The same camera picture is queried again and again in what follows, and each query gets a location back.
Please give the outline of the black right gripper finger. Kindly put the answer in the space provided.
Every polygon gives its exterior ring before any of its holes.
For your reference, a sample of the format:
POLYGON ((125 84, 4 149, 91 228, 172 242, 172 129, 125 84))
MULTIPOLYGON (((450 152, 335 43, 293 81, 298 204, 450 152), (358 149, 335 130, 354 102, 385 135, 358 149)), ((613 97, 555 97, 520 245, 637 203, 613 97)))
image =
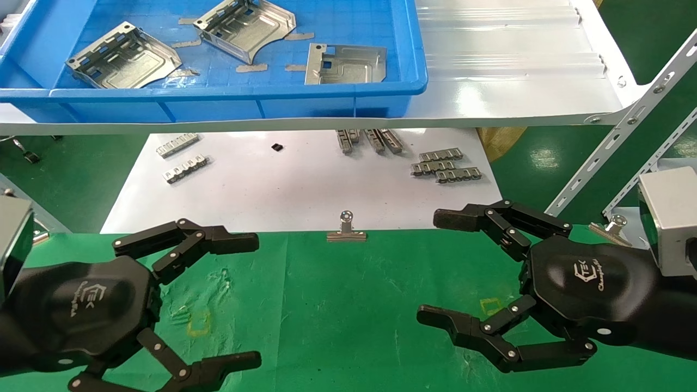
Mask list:
POLYGON ((502 373, 580 366, 597 352, 589 339, 567 330, 563 330, 563 340, 558 342, 515 346, 506 341, 505 333, 538 307, 533 296, 524 295, 490 318, 480 320, 470 314, 423 304, 418 308, 417 320, 444 330, 454 346, 479 352, 502 373))
POLYGON ((524 261, 532 246, 525 233, 546 239, 568 237, 572 231, 570 223, 509 199, 493 204, 467 204, 461 210, 437 209, 433 225, 455 231, 482 231, 515 261, 524 261))

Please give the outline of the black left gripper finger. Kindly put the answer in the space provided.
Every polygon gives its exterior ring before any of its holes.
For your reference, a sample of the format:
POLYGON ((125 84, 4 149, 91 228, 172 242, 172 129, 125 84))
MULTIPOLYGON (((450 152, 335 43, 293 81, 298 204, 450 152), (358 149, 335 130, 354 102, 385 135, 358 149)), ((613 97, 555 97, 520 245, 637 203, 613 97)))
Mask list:
POLYGON ((202 256, 251 253, 259 250, 260 241, 255 233, 232 234, 222 225, 201 226, 180 219, 118 238, 113 248, 116 256, 135 260, 169 251, 155 261, 152 273, 160 284, 170 284, 202 256))
MULTIPOLYGON (((171 375, 159 391, 219 391, 226 377, 233 373, 259 368, 261 355, 257 351, 208 357, 187 365, 152 328, 136 335, 140 346, 147 349, 171 375)), ((92 362, 68 383, 70 391, 137 391, 126 385, 103 379, 108 366, 92 362)))

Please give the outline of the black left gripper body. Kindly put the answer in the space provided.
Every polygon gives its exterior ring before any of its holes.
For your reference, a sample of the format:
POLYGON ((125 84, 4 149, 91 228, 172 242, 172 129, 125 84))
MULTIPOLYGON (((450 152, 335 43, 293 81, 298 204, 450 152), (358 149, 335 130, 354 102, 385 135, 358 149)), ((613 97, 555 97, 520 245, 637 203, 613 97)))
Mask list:
POLYGON ((12 373, 122 365, 161 305, 154 275, 130 256, 23 268, 12 288, 12 373))

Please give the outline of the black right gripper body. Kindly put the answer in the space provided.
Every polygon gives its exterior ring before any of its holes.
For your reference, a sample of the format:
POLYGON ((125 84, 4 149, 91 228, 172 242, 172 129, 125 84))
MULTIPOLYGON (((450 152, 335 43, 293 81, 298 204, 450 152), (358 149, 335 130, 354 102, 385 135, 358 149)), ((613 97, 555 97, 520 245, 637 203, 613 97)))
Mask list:
POLYGON ((536 300, 532 318, 554 336, 634 347, 655 344, 660 278, 646 250, 562 236, 533 245, 520 273, 521 293, 536 300))

